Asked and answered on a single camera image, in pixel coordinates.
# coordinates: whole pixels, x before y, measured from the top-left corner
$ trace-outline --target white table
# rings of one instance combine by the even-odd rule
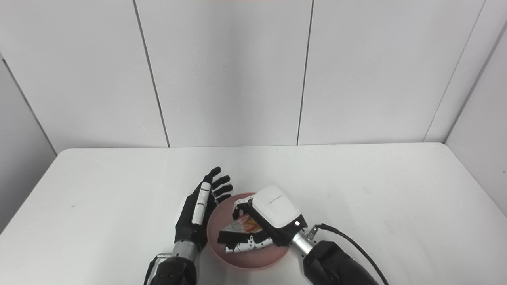
[[[309,224],[340,228],[391,285],[507,284],[507,218],[442,144],[66,150],[0,235],[0,284],[142,284],[172,249],[181,200],[217,165],[236,193],[275,184]],[[317,237],[376,277],[345,240]],[[289,252],[238,271],[206,247],[200,284],[309,284],[300,263]]]

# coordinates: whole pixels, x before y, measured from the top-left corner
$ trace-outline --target wall seam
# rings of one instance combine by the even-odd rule
[[[306,83],[306,67],[308,66],[308,50],[310,49],[310,34],[312,32],[312,20],[313,20],[313,3],[310,11],[310,25],[308,26],[308,42],[306,43],[306,57],[305,57],[305,71],[303,73],[303,90],[301,91],[301,106],[299,108],[299,121],[298,121],[298,137],[296,139],[296,145],[299,145],[299,130],[301,129],[301,115],[303,113],[303,98],[305,95],[305,83]]]
[[[493,56],[493,53],[495,52],[496,50],[496,47],[498,46],[498,44],[500,43],[502,37],[503,37],[503,34],[505,33],[505,30],[507,29],[507,20],[505,21],[505,23],[503,24],[503,27],[502,27],[502,30],[500,31],[500,34],[498,35],[498,37],[496,38],[496,41],[495,41],[495,44],[493,45],[493,48],[491,49],[491,51],[489,52],[489,55],[488,57],[486,58],[486,61],[484,62],[484,64],[482,65],[481,67],[481,70],[479,71],[479,74],[477,74],[477,77],[476,79],[474,80],[474,83],[472,84],[472,87],[470,88],[470,91],[468,92],[468,94],[466,95],[466,99],[465,101],[463,102],[463,104],[461,105],[461,108],[458,112],[458,115],[456,116],[456,118],[454,119],[454,122],[452,123],[452,126],[451,128],[449,129],[449,132],[447,133],[445,139],[444,139],[444,144],[447,143],[447,139],[449,139],[449,136],[451,135],[451,132],[452,130],[454,129],[454,127],[456,126],[456,123],[458,122],[458,119],[459,117],[461,116],[461,113],[463,113],[463,110],[465,109],[465,106],[466,104],[468,103],[468,100],[470,99],[470,97],[472,96],[472,93],[474,92],[476,86],[477,86],[477,83],[479,82],[479,80],[481,79],[481,76],[482,76],[482,73],[484,72],[484,70],[486,69],[486,66],[488,65],[489,61],[491,60],[491,57]]]
[[[487,0],[484,0],[482,2],[482,6],[479,9],[479,13],[478,13],[478,15],[477,15],[477,17],[475,19],[474,25],[472,26],[472,29],[470,30],[470,33],[468,34],[468,38],[466,39],[465,45],[463,46],[463,49],[461,50],[461,54],[459,55],[458,61],[456,62],[456,65],[454,66],[454,69],[452,70],[451,77],[449,78],[449,81],[447,82],[447,85],[446,85],[446,87],[444,89],[444,93],[442,94],[442,97],[440,98],[440,101],[439,101],[439,104],[437,106],[437,109],[435,110],[435,113],[433,114],[433,117],[431,118],[431,121],[429,123],[428,129],[426,130],[426,134],[424,134],[424,137],[422,138],[422,143],[424,142],[424,140],[428,136],[429,130],[431,129],[431,125],[433,124],[433,121],[435,120],[435,117],[437,116],[437,113],[438,113],[438,111],[440,109],[440,105],[442,104],[442,101],[444,100],[445,94],[447,93],[447,89],[449,88],[449,85],[451,84],[452,79],[454,77],[454,73],[458,69],[459,62],[461,61],[461,58],[463,56],[463,53],[465,52],[465,49],[466,49],[466,46],[468,45],[470,37],[472,36],[472,33],[474,32],[475,26],[477,24],[477,21],[479,20],[479,17],[481,16],[482,9],[484,8],[484,5],[486,4],[486,1]]]
[[[152,64],[150,61],[150,55],[148,54],[148,48],[146,46],[146,39],[144,38],[144,32],[142,30],[141,19],[139,17],[139,10],[137,9],[137,3],[135,2],[135,0],[132,0],[132,3],[134,4],[134,11],[135,11],[135,16],[137,18],[137,25],[139,26],[139,32],[141,33],[142,46],[144,47],[144,54],[146,55],[146,61],[148,63],[148,70],[150,71],[150,76],[151,76],[152,84],[153,84],[153,90],[155,92],[155,97],[157,99],[157,105],[158,105],[159,113],[160,113],[160,120],[162,120],[162,127],[164,128],[165,140],[167,142],[167,147],[169,148],[169,147],[171,147],[171,145],[169,144],[169,136],[167,135],[167,128],[165,126],[164,114],[162,113],[162,106],[160,105],[160,98],[159,98],[158,91],[157,91],[157,84],[155,84],[155,76],[153,75],[153,69],[152,69]]]
[[[53,153],[55,154],[55,156],[58,156],[58,154],[56,153],[56,150],[55,148],[53,147],[53,144],[51,143],[51,141],[49,140],[49,137],[48,135],[46,134],[46,131],[44,130],[44,128],[42,127],[41,125],[41,122],[39,121],[39,119],[37,118],[37,116],[35,115],[35,112],[33,111],[30,103],[28,102],[28,99],[26,99],[26,96],[25,96],[25,93],[23,93],[23,90],[21,90],[21,86],[19,86],[19,83],[18,81],[16,80],[16,78],[14,77],[14,74],[12,73],[12,70],[11,68],[9,67],[9,65],[7,64],[7,61],[5,59],[2,59],[2,61],[4,62],[4,65],[5,67],[7,68],[7,71],[9,72],[12,80],[14,81],[14,83],[16,84],[16,87],[18,88],[19,90],[19,93],[21,94],[21,96],[23,97],[23,100],[25,101],[25,104],[28,106],[28,109],[30,110],[33,118],[35,119],[35,121],[37,122],[37,125],[39,126],[39,128],[41,129],[42,131],[42,134],[44,135],[44,137],[46,138],[46,140],[48,141],[48,144],[49,146],[51,147],[51,150],[53,151]]]

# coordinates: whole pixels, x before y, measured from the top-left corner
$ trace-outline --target black cable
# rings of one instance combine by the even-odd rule
[[[320,225],[315,225],[315,227],[318,229],[323,229],[323,230],[327,230],[332,233],[338,234],[341,237],[348,240],[350,243],[352,243],[352,245],[355,246],[355,248],[357,248],[357,250],[359,250],[366,257],[366,259],[368,259],[368,261],[372,264],[372,266],[375,269],[375,271],[377,272],[377,274],[379,274],[380,279],[382,279],[382,282],[384,282],[385,285],[389,285],[384,274],[382,274],[382,271],[380,271],[380,268],[377,266],[375,261],[373,261],[373,259],[365,252],[365,250],[363,248],[361,248],[361,246],[359,246],[359,244],[357,244],[357,242],[355,242],[353,239],[348,237],[346,234],[342,233],[339,229],[334,228],[332,226],[328,226],[326,224],[320,224]]]
[[[155,266],[155,263],[157,262],[158,258],[159,258],[158,256],[155,256],[155,258],[153,258],[153,260],[150,262],[150,265],[148,266],[148,270],[146,271],[146,276],[144,277],[143,285],[148,284],[148,279],[150,279],[150,275],[152,274],[153,267]]]

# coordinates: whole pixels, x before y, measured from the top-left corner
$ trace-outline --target pink bowl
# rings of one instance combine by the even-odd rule
[[[244,270],[259,270],[267,268],[282,259],[288,251],[288,247],[278,247],[274,244],[260,250],[245,253],[225,253],[224,244],[217,243],[219,232],[232,220],[234,202],[255,193],[241,193],[234,195],[216,207],[208,222],[208,242],[213,252],[225,263],[232,267]]]

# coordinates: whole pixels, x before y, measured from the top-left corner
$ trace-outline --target robotic hand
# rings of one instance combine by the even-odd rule
[[[373,277],[336,243],[314,240],[318,228],[344,236],[356,246],[375,267],[386,285],[377,265],[349,237],[327,225],[317,225],[306,231],[306,221],[291,201],[276,186],[269,186],[254,195],[234,203],[233,219],[248,213],[277,246],[290,246],[303,257],[305,276],[315,285],[378,285]]]
[[[144,285],[148,284],[151,271],[158,259],[162,261],[150,285],[195,285],[197,270],[195,261],[197,254],[206,246],[206,226],[216,206],[231,197],[232,185],[230,177],[223,176],[213,182],[213,178],[221,172],[216,167],[204,176],[197,188],[187,197],[181,215],[176,223],[174,249],[170,254],[158,254],[148,267]]]

